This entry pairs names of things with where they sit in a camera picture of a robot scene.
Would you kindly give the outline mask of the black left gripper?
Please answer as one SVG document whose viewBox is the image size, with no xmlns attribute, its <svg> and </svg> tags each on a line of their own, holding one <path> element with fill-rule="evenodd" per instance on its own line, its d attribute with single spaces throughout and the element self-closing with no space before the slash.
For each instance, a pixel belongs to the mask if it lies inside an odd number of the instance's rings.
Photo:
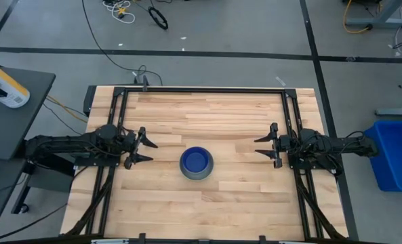
<svg viewBox="0 0 402 244">
<path fill-rule="evenodd" d="M 130 169 L 132 165 L 143 162 L 143 161 L 152 161 L 152 157 L 147 157 L 144 155 L 138 154 L 138 147 L 142 143 L 144 146 L 157 148 L 158 146 L 150 141 L 145 135 L 145 128 L 141 127 L 137 134 L 134 133 L 134 130 L 124 129 L 127 132 L 126 139 L 128 139 L 128 145 L 126 146 L 125 151 L 129 154 L 124 161 L 124 167 L 126 169 Z"/>
</svg>

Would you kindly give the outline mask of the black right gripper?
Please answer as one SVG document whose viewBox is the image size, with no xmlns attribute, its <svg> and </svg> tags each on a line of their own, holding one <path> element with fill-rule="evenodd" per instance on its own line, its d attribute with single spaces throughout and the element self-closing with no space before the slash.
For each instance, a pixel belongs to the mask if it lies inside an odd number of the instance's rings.
<svg viewBox="0 0 402 244">
<path fill-rule="evenodd" d="M 286 153 L 289 150 L 289 136 L 278 135 L 278 124 L 272 123 L 270 125 L 270 132 L 254 142 L 269 142 L 273 141 L 273 150 L 256 150 L 257 153 L 267 156 L 269 159 L 273 159 L 274 168 L 281 168 L 283 166 L 280 153 Z"/>
</svg>

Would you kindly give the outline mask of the dark blue plastic bowl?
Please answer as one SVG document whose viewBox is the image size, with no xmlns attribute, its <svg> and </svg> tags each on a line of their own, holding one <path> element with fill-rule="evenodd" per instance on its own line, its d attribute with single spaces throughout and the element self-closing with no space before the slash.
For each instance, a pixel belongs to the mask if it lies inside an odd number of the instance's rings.
<svg viewBox="0 0 402 244">
<path fill-rule="evenodd" d="M 181 156 L 182 167 L 191 173 L 200 173 L 209 164 L 209 152 L 198 146 L 186 149 Z"/>
</svg>

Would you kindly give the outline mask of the large grey bowl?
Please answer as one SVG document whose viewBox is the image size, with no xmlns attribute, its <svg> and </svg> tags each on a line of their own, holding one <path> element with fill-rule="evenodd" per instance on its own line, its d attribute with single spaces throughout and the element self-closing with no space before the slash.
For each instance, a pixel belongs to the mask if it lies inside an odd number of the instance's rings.
<svg viewBox="0 0 402 244">
<path fill-rule="evenodd" d="M 179 166 L 180 166 L 180 171 L 186 178 L 188 178 L 189 180 L 199 181 L 199 180 L 206 179 L 211 174 L 211 172 L 213 171 L 213 168 L 214 168 L 214 159 L 212 157 L 212 154 L 209 152 L 209 164 L 208 164 L 207 168 L 204 169 L 200 173 L 191 173 L 191 172 L 184 170 L 182 167 L 181 157 L 180 157 Z"/>
</svg>

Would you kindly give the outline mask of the blue plastic bin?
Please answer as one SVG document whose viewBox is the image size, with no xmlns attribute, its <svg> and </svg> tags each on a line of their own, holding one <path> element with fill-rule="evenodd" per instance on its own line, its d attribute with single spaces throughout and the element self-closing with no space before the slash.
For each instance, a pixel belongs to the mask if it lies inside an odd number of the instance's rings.
<svg viewBox="0 0 402 244">
<path fill-rule="evenodd" d="M 378 148 L 370 162 L 379 189 L 402 192 L 402 121 L 376 121 L 365 135 Z"/>
</svg>

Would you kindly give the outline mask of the dark grey side table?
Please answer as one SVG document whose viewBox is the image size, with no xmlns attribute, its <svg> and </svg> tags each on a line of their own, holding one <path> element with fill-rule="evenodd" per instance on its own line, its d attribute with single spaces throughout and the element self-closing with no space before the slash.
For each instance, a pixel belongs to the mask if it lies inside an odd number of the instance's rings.
<svg viewBox="0 0 402 244">
<path fill-rule="evenodd" d="M 0 159 L 10 160 L 20 148 L 37 113 L 56 79 L 53 73 L 3 67 L 31 93 L 29 101 L 20 108 L 9 108 L 0 103 Z"/>
</svg>

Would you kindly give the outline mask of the white yellow bottle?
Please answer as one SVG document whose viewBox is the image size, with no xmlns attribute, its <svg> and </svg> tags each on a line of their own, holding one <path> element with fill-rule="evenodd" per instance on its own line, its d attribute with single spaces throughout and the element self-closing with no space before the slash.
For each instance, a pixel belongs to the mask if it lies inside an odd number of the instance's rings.
<svg viewBox="0 0 402 244">
<path fill-rule="evenodd" d="M 0 69 L 0 103 L 10 108 L 20 108 L 29 98 L 30 92 Z"/>
</svg>

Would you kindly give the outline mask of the grey metal stand base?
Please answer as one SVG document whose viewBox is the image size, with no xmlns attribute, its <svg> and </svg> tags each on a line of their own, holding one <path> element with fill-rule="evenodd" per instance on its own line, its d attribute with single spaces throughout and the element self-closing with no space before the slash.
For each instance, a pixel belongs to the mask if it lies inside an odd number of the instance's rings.
<svg viewBox="0 0 402 244">
<path fill-rule="evenodd" d="M 372 18 L 348 18 L 347 14 L 350 5 L 356 0 L 342 1 L 346 3 L 343 16 L 344 26 L 363 27 L 362 31 L 368 31 L 372 28 L 402 28 L 402 18 L 393 18 L 393 14 L 402 7 L 402 0 L 381 0 L 383 2 L 383 8 L 378 15 Z"/>
</svg>

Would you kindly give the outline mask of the black metal table frame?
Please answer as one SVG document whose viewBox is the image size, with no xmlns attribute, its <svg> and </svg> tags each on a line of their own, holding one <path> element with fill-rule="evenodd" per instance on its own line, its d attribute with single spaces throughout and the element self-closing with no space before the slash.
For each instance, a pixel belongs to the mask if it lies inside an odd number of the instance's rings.
<svg viewBox="0 0 402 244">
<path fill-rule="evenodd" d="M 302 240 L 321 229 L 313 215 L 300 215 L 295 175 L 276 169 L 256 150 L 271 123 L 279 133 L 302 125 L 321 131 L 312 89 L 220 89 L 152 87 L 131 91 L 123 124 L 146 128 L 158 147 L 141 146 L 152 161 L 115 171 L 106 237 L 149 239 Z M 189 180 L 180 157 L 190 147 L 207 149 L 214 168 L 204 180 Z"/>
</svg>

